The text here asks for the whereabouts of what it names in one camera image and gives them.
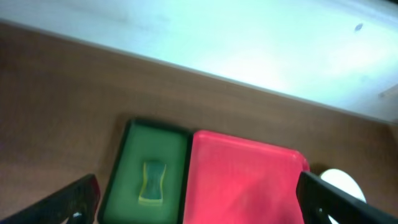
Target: plastic tray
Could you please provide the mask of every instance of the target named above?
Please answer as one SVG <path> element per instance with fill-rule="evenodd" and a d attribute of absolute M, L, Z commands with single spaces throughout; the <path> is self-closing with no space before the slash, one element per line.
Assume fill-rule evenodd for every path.
<path fill-rule="evenodd" d="M 194 134 L 184 224 L 303 223 L 297 151 L 210 131 Z"/>
<path fill-rule="evenodd" d="M 181 223 L 192 133 L 148 119 L 128 122 L 118 158 L 98 212 L 102 224 Z M 138 203 L 144 161 L 159 160 L 167 168 L 163 204 Z"/>

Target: brown table surface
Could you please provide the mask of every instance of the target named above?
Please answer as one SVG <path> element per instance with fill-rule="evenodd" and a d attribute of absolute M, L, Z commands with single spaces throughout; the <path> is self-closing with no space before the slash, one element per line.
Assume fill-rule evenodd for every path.
<path fill-rule="evenodd" d="M 346 171 L 369 204 L 398 216 L 386 124 L 0 24 L 0 218 L 87 173 L 104 192 L 134 116 L 296 149 L 315 171 Z"/>

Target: red tray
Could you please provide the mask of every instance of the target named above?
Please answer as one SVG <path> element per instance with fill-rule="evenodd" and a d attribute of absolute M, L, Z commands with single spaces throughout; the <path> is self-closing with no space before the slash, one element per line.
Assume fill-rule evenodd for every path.
<path fill-rule="evenodd" d="M 184 224 L 303 223 L 297 151 L 210 131 L 194 134 Z"/>

